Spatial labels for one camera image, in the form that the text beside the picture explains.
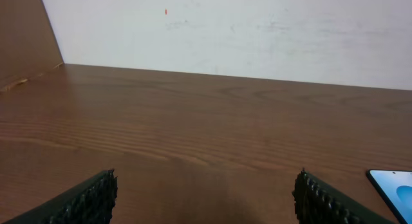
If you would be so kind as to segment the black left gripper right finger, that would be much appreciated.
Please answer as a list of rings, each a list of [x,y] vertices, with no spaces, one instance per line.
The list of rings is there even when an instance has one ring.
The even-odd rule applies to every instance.
[[[299,224],[392,224],[303,169],[295,179],[295,215]]]

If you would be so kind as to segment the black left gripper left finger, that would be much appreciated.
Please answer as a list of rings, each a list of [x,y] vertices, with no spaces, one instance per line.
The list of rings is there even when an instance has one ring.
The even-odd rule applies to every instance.
[[[109,224],[118,191],[113,173],[101,171],[4,224]]]

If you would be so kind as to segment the blue screen Galaxy smartphone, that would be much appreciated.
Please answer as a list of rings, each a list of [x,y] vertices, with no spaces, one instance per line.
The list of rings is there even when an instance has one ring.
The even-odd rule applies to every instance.
[[[370,169],[366,176],[398,221],[411,224],[411,171]]]

